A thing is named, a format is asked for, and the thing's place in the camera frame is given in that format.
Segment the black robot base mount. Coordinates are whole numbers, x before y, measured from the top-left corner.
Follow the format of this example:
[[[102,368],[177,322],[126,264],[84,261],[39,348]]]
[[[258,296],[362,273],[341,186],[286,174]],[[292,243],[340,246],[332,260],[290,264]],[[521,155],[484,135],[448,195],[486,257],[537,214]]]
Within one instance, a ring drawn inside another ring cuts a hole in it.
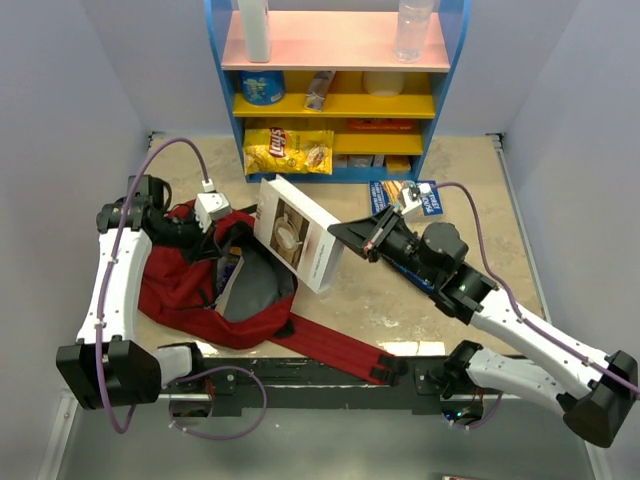
[[[434,374],[442,370],[443,356],[405,359],[408,372],[395,386],[374,385],[315,360],[294,358],[207,358],[214,395],[202,382],[173,385],[162,399],[213,402],[215,416],[238,416],[244,408],[316,410],[399,410],[437,415],[443,404],[460,404],[476,393],[467,381],[439,385]]]

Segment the purple book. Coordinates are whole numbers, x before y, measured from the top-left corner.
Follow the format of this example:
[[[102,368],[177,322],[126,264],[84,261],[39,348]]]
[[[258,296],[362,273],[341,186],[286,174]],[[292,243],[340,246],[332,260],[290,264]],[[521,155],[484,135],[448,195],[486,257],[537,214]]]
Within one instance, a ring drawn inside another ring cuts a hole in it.
[[[224,310],[231,295],[233,284],[244,263],[240,247],[232,247],[228,255],[221,259],[216,267],[215,293],[213,306],[217,310]]]

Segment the red backpack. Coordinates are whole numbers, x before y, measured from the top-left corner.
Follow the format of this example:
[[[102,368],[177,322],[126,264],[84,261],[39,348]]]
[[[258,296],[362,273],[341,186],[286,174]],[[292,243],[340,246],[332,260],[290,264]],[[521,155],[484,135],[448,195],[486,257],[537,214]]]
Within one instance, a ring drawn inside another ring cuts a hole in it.
[[[266,341],[377,385],[395,386],[407,361],[292,311],[296,277],[253,235],[255,206],[216,225],[218,260],[190,263],[177,249],[155,246],[145,266],[140,310],[156,323],[209,343],[243,350]],[[217,310],[216,267],[232,247],[244,263],[224,310]]]

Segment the blue pencil case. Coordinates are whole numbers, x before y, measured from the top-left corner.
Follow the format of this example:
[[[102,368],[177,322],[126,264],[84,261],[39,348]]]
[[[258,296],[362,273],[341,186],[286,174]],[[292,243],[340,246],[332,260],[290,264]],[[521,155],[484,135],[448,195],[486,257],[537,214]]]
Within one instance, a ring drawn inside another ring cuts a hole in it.
[[[426,280],[421,279],[416,274],[410,272],[406,268],[402,267],[398,263],[391,261],[391,267],[396,270],[400,275],[402,275],[406,280],[408,280],[411,284],[416,286],[419,290],[424,292],[425,294],[431,294],[434,289],[431,283]]]

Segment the blue Treehouse book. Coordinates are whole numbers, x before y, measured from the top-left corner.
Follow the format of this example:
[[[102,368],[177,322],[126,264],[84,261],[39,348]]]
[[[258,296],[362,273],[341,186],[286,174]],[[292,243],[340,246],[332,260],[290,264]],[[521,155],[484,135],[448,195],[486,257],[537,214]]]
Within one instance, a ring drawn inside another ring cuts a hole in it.
[[[376,214],[389,205],[400,209],[397,197],[404,182],[406,181],[371,181],[369,183],[369,195],[372,213]],[[423,199],[422,210],[413,218],[423,219],[442,215],[443,207],[439,193],[435,188],[436,183],[434,181],[417,181],[416,183],[418,182],[428,182],[431,185],[431,194]]]

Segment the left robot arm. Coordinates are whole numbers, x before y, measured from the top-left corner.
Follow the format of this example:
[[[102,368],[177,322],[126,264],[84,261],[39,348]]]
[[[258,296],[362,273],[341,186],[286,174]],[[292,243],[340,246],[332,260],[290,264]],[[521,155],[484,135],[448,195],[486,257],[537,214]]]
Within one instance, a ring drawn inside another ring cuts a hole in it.
[[[185,392],[207,380],[203,356],[193,342],[153,352],[135,340],[143,273],[154,247],[166,247],[188,264],[217,259],[216,223],[231,211],[226,196],[203,185],[185,218],[169,214],[171,189],[151,175],[130,177],[131,198],[105,204],[97,214],[99,265],[88,312],[74,344],[61,346],[56,367],[80,406],[100,409],[149,404],[175,383]]]

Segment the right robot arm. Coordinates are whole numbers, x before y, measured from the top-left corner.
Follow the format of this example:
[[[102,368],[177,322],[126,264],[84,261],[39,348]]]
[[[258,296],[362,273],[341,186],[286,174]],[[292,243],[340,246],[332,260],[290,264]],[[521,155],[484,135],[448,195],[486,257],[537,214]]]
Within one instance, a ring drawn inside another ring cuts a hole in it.
[[[468,246],[451,223],[435,222],[416,234],[388,207],[328,231],[360,257],[385,257],[427,281],[442,313],[520,353],[508,358],[461,342],[430,375],[442,397],[473,387],[515,395],[558,414],[584,441],[601,448],[613,444],[639,396],[639,366],[632,356],[590,347],[520,307],[506,288],[466,263]]]

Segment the white coffee cover book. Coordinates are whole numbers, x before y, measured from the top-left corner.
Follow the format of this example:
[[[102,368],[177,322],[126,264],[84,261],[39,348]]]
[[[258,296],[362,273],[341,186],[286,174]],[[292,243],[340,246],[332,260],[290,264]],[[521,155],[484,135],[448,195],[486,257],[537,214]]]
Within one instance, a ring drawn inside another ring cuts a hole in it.
[[[338,219],[278,175],[262,180],[254,236],[311,291],[329,289],[343,245],[328,228]]]

